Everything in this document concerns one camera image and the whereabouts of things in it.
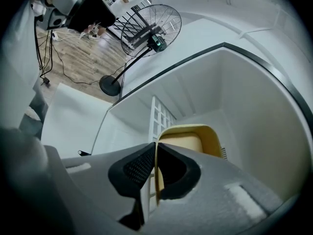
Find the black edge trim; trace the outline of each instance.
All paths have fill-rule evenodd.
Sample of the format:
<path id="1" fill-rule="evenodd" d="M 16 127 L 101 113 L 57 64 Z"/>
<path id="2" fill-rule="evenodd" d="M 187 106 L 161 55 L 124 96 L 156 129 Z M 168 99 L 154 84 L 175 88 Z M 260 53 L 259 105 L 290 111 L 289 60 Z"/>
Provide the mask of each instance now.
<path id="1" fill-rule="evenodd" d="M 224 46 L 224 43 L 218 44 L 218 45 L 214 45 L 214 46 L 212 46 L 212 47 L 210 47 L 210 48 L 204 49 L 204 50 L 202 50 L 202 51 L 200 51 L 200 52 L 198 52 L 198 53 L 196 53 L 196 54 L 193 54 L 193 55 L 191 55 L 191 56 L 189 56 L 189 57 L 187 57 L 187 58 L 185 58 L 185 59 L 179 61 L 178 63 L 173 64 L 173 65 L 170 66 L 169 68 L 166 68 L 165 70 L 161 71 L 160 73 L 156 74 L 155 76 L 149 78 L 146 82 L 144 82 L 144 83 L 142 83 L 141 85 L 137 86 L 137 87 L 136 87 L 135 89 L 133 89 L 131 92 L 129 92 L 128 94 L 126 94 L 125 96 L 123 96 L 120 100 L 118 100 L 116 103 L 114 103 L 111 107 L 114 107 L 115 105 L 117 105 L 118 103 L 120 103 L 122 100 L 124 100 L 125 98 L 129 97 L 131 94 L 135 93 L 136 91 L 138 91 L 139 89 L 141 89 L 141 88 L 144 87 L 145 85 L 149 84 L 150 82 L 152 82 L 153 80 L 157 79 L 158 77 L 164 75 L 165 73 L 167 73 L 167 72 L 169 72 L 169 71 L 175 69 L 176 67 L 178 67 L 178 66 L 180 66 L 180 65 L 182 65 L 182 64 L 184 64 L 184 63 L 187 63 L 188 61 L 190 61 L 190 60 L 192 60 L 192 59 L 194 59 L 194 58 L 196 58 L 196 57 L 199 57 L 199 56 L 201 56 L 201 55 L 203 55 L 203 54 L 206 54 L 206 53 L 208 53 L 208 52 L 210 52 L 210 51 L 219 49 L 219 48 L 221 48 L 221 47 L 223 47 L 223 46 Z"/>
<path id="2" fill-rule="evenodd" d="M 134 230 L 138 230 L 141 225 L 144 224 L 143 210 L 142 204 L 140 200 L 140 187 L 133 182 L 124 171 L 124 166 L 129 162 L 137 159 L 141 155 L 146 152 L 153 151 L 153 154 L 156 150 L 156 143 L 150 143 L 146 147 L 140 149 L 137 152 L 134 152 L 127 157 L 115 162 L 108 171 L 108 178 L 111 184 L 114 186 L 116 191 L 125 197 L 130 197 L 135 199 L 134 207 L 132 213 L 124 216 L 119 220 L 120 223 L 132 228 Z M 151 171 L 154 167 L 154 160 L 151 167 Z"/>
<path id="3" fill-rule="evenodd" d="M 266 69 L 270 74 L 272 74 L 290 93 L 290 95 L 293 97 L 297 105 L 299 106 L 300 110 L 302 111 L 308 125 L 309 129 L 311 131 L 311 135 L 313 137 L 313 114 L 310 110 L 308 104 L 306 103 L 303 96 L 300 94 L 300 92 L 296 89 L 296 87 L 292 84 L 292 82 L 287 79 L 278 69 L 276 69 L 274 66 L 269 64 L 267 61 L 263 60 L 262 58 L 258 57 L 257 55 L 240 48 L 238 46 L 224 43 L 224 47 L 231 49 L 235 52 L 240 53 L 241 55 L 251 59 L 252 61 L 256 62 L 260 66 L 262 66 L 264 69 Z"/>
<path id="4" fill-rule="evenodd" d="M 230 50 L 233 50 L 249 59 L 251 59 L 252 61 L 256 62 L 257 64 L 259 64 L 261 67 L 265 68 L 268 72 L 270 72 L 286 89 L 287 91 L 290 93 L 290 95 L 293 97 L 293 99 L 296 101 L 297 105 L 300 107 L 300 110 L 302 111 L 308 125 L 309 125 L 309 129 L 311 131 L 311 136 L 313 138 L 313 113 L 310 110 L 308 104 L 306 103 L 305 99 L 303 98 L 303 96 L 300 94 L 300 92 L 295 88 L 295 86 L 292 84 L 292 82 L 287 79 L 278 69 L 276 69 L 274 66 L 272 66 L 271 64 L 269 64 L 267 61 L 265 61 L 264 59 L 258 57 L 257 55 L 242 49 L 238 46 L 229 44 L 229 43 L 220 43 L 218 45 L 214 45 L 210 48 L 204 49 L 196 54 L 193 54 L 181 61 L 179 61 L 178 63 L 166 68 L 165 70 L 161 71 L 160 73 L 158 73 L 157 75 L 151 77 L 150 79 L 148 79 L 146 82 L 142 83 L 141 85 L 137 86 L 135 89 L 133 89 L 131 92 L 129 92 L 128 94 L 126 94 L 125 96 L 123 96 L 121 99 L 119 99 L 116 103 L 114 103 L 109 109 L 108 111 L 114 107 L 115 105 L 117 105 L 118 103 L 120 103 L 122 100 L 124 100 L 125 98 L 129 97 L 131 94 L 135 93 L 136 91 L 138 91 L 139 89 L 141 89 L 142 87 L 146 86 L 147 84 L 149 84 L 150 82 L 152 82 L 153 80 L 157 79 L 158 77 L 164 75 L 165 73 L 175 69 L 176 67 L 192 60 L 195 59 L 201 55 L 207 54 L 211 51 L 214 51 L 216 49 L 219 48 L 228 48 Z"/>
<path id="5" fill-rule="evenodd" d="M 163 179 L 166 177 L 168 181 L 168 183 L 164 181 L 164 189 L 160 192 L 160 198 L 183 198 L 193 189 L 201 177 L 199 165 L 191 158 L 174 151 L 163 143 L 159 143 L 157 146 L 157 157 Z"/>
<path id="6" fill-rule="evenodd" d="M 120 93 L 118 95 L 118 100 L 120 100 L 122 98 L 122 91 L 123 91 L 123 88 L 124 88 L 124 78 L 125 78 L 125 73 L 122 75 L 122 81 L 121 81 L 121 90 L 120 90 Z"/>

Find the fan guard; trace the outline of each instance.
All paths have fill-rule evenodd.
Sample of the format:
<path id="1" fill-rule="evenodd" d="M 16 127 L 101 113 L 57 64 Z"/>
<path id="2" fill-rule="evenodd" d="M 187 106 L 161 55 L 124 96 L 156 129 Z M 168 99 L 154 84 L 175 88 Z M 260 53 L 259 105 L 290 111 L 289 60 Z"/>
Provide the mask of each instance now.
<path id="1" fill-rule="evenodd" d="M 181 29 L 181 17 L 174 8 L 163 5 L 150 5 L 133 14 L 122 29 L 122 48 L 126 54 L 137 57 L 148 44 L 147 36 L 161 36 L 169 46 Z M 156 54 L 151 50 L 144 57 Z"/>

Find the wooden floor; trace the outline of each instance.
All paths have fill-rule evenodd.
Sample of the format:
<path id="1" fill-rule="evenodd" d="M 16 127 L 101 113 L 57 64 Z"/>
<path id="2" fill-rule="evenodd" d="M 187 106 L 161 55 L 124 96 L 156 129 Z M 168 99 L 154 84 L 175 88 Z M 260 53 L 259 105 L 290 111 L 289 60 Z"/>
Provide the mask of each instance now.
<path id="1" fill-rule="evenodd" d="M 68 31 L 67 29 L 56 30 L 59 39 L 66 38 L 62 41 L 53 41 L 55 49 L 58 51 L 64 63 L 64 72 L 71 77 L 75 82 L 91 83 L 99 80 L 104 75 L 113 74 L 118 68 L 124 65 L 126 61 L 126 54 L 121 48 L 121 44 L 116 38 L 106 33 L 102 37 L 114 41 L 100 39 L 99 42 L 89 40 L 87 37 L 79 39 L 79 35 L 71 35 L 68 33 L 77 33 L 75 31 Z M 37 28 L 38 44 L 40 45 L 46 40 L 47 32 Z M 42 61 L 47 63 L 49 58 L 49 40 L 45 54 L 45 43 L 40 46 L 40 53 Z M 49 70 L 51 63 L 47 65 L 45 71 Z M 63 75 L 62 62 L 58 58 L 57 53 L 53 50 L 53 67 L 51 72 L 46 74 L 50 80 L 50 86 L 42 85 L 42 91 L 48 104 L 55 93 L 59 83 L 66 84 L 79 91 L 114 103 L 118 100 L 118 96 L 112 97 L 104 94 L 99 83 L 96 82 L 92 85 L 75 84 Z"/>

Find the cable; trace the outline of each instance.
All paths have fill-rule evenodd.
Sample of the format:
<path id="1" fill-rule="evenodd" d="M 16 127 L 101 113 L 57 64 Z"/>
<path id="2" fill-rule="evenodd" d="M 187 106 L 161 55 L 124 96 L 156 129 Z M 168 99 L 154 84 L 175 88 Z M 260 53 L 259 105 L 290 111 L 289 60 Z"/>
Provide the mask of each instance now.
<path id="1" fill-rule="evenodd" d="M 131 58 L 130 60 L 128 60 L 122 67 L 118 68 L 113 74 L 108 75 L 108 76 L 107 76 L 106 78 L 104 78 L 103 80 L 107 79 L 109 76 L 115 75 L 115 73 L 116 73 L 119 69 L 121 69 L 121 68 L 123 68 L 123 67 L 125 68 L 126 65 L 128 64 L 128 62 L 131 61 L 131 60 L 133 60 L 133 59 L 135 59 L 135 58 L 139 55 L 139 53 L 142 52 L 142 50 L 143 50 L 145 47 L 147 47 L 147 46 L 144 46 L 144 47 L 137 53 L 137 55 L 136 55 L 135 57 L 133 57 L 133 58 Z"/>
<path id="2" fill-rule="evenodd" d="M 60 59 L 60 61 L 61 61 L 61 63 L 62 63 L 63 75 L 66 76 L 66 77 L 67 77 L 69 80 L 71 80 L 73 83 L 75 83 L 75 84 L 87 84 L 87 85 L 92 85 L 92 84 L 94 84 L 94 83 L 96 83 L 96 82 L 99 82 L 99 80 L 93 81 L 92 83 L 75 82 L 71 77 L 69 77 L 68 75 L 65 74 L 65 72 L 64 72 L 64 63 L 63 63 L 63 60 L 61 59 L 61 57 L 60 57 L 58 51 L 55 49 L 55 47 L 54 47 L 53 44 L 52 44 L 52 47 L 54 48 L 55 52 L 57 53 L 57 55 L 58 55 L 58 57 L 59 57 L 59 59 Z"/>
<path id="3" fill-rule="evenodd" d="M 46 40 L 44 40 L 38 47 L 40 47 L 41 45 L 43 45 L 46 42 Z"/>
<path id="4" fill-rule="evenodd" d="M 41 39 L 41 38 L 44 38 L 45 36 L 43 36 L 43 37 L 39 37 L 39 38 L 37 38 L 37 39 Z"/>
<path id="5" fill-rule="evenodd" d="M 56 41 L 62 41 L 62 40 L 64 40 L 64 39 L 66 39 L 66 38 L 80 37 L 80 34 L 78 34 L 78 33 L 66 33 L 66 32 L 61 32 L 61 31 L 55 31 L 55 32 L 61 33 L 61 34 L 66 34 L 66 35 L 78 35 L 78 36 L 65 37 L 65 38 L 62 38 L 62 39 L 58 39 L 58 40 L 56 40 Z M 121 43 L 121 42 L 122 42 L 121 40 L 113 40 L 113 39 L 104 38 L 104 37 L 101 37 L 101 39 L 109 40 L 109 41 L 116 42 L 116 43 Z"/>
<path id="6" fill-rule="evenodd" d="M 38 19 L 39 19 L 39 17 L 35 17 L 35 19 L 34 19 L 34 38 L 35 38 L 35 46 L 36 46 L 36 53 L 37 53 L 37 60 L 38 60 L 38 64 L 39 64 L 39 69 L 41 69 L 41 67 L 43 66 L 43 62 L 41 60 L 41 55 L 40 55 L 40 51 L 39 51 L 38 39 L 37 39 L 37 29 L 36 29 L 36 23 L 37 23 Z"/>
<path id="7" fill-rule="evenodd" d="M 49 31 L 48 31 L 48 34 L 47 34 L 47 38 L 45 39 L 45 55 L 46 55 L 46 53 L 47 53 L 48 36 L 49 36 Z"/>
<path id="8" fill-rule="evenodd" d="M 52 47 L 53 47 L 53 44 L 52 44 L 52 31 L 51 31 L 51 35 L 50 35 L 50 43 L 49 43 L 49 60 L 47 62 L 47 65 L 51 59 L 51 68 L 50 70 L 48 70 L 47 72 L 45 72 L 45 68 L 47 67 L 47 65 L 45 67 L 43 67 L 42 69 L 42 74 L 40 75 L 40 78 L 42 78 L 42 76 L 46 75 L 47 73 L 49 73 L 50 71 L 52 71 L 52 68 L 53 68 L 53 60 L 52 60 Z"/>

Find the person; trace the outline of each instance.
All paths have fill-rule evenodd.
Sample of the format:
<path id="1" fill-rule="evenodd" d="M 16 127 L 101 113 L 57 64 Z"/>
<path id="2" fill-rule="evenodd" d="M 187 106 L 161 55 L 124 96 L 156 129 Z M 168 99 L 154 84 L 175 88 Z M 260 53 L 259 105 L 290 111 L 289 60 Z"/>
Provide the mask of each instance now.
<path id="1" fill-rule="evenodd" d="M 118 19 L 122 17 L 128 10 L 130 10 L 132 7 L 140 4 L 144 0 L 116 0 L 115 3 L 113 3 L 110 7 L 112 13 L 115 15 L 115 17 Z M 86 29 L 85 33 L 90 32 L 96 27 L 95 24 L 89 25 L 88 29 Z M 99 41 L 101 35 L 103 35 L 106 31 L 106 28 L 98 25 L 98 32 L 89 35 L 88 38 L 94 41 Z"/>

